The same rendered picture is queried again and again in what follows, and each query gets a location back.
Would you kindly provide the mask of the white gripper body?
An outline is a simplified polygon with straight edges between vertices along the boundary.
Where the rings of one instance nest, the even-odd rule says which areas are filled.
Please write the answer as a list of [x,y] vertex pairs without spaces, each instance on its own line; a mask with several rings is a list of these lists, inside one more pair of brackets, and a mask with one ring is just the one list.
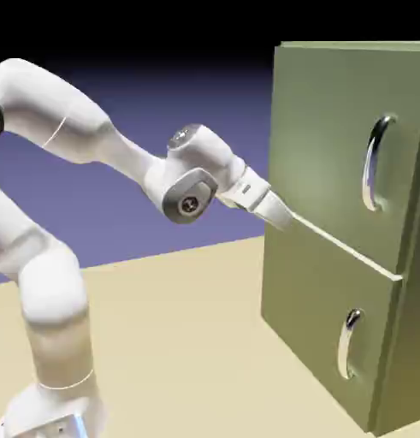
[[266,192],[252,214],[280,231],[283,231],[293,219],[290,209],[272,190]]

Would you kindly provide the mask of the large olive green cabinet door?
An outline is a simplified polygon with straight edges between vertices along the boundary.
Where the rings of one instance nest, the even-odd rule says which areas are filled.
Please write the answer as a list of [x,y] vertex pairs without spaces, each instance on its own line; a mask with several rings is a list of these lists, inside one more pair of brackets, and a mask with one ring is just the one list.
[[[396,122],[378,153],[376,197],[362,200],[370,132]],[[269,178],[288,207],[400,273],[420,191],[420,43],[282,44],[275,49]]]

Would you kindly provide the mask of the small olive green cabinet door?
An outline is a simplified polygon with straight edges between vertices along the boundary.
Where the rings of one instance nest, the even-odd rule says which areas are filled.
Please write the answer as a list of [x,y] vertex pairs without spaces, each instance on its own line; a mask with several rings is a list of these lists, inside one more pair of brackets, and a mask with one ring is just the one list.
[[[299,222],[265,229],[263,319],[364,431],[375,427],[402,285]],[[337,348],[353,308],[363,315],[349,354],[354,376],[345,380]]]

